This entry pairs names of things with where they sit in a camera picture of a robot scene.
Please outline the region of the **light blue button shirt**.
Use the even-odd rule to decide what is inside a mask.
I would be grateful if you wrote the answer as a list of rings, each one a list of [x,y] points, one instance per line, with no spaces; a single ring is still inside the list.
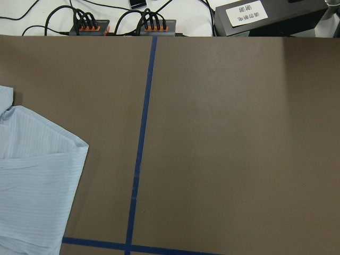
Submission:
[[[1,254],[59,254],[88,144],[1,87]]]

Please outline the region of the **right orange grey hub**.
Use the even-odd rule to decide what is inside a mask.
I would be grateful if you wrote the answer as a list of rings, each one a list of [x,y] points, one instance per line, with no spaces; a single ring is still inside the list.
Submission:
[[[176,34],[176,20],[159,20],[153,22],[150,21],[146,25],[143,25],[139,36],[156,36],[156,37],[174,37]]]

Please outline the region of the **orange grey hub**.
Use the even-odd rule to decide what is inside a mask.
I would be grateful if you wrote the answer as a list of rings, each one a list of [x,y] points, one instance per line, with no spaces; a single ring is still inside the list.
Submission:
[[[95,20],[86,25],[78,22],[73,25],[69,32],[69,36],[106,36],[109,33],[110,21],[109,20]]]
[[[176,34],[176,20],[159,20],[153,22],[150,21],[146,25],[143,25],[139,36],[156,36],[156,37],[174,37]]]

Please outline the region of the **left orange grey hub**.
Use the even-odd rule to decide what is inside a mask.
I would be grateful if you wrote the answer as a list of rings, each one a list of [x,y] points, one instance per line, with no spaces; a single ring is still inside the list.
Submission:
[[[73,25],[69,32],[69,36],[106,36],[109,33],[110,21],[109,20],[95,20],[86,25],[78,22]]]

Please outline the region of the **black box with label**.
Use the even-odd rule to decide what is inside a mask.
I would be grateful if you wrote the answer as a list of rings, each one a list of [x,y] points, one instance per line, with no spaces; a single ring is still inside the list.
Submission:
[[[215,8],[218,36],[285,37],[316,27],[325,1],[231,1]]]

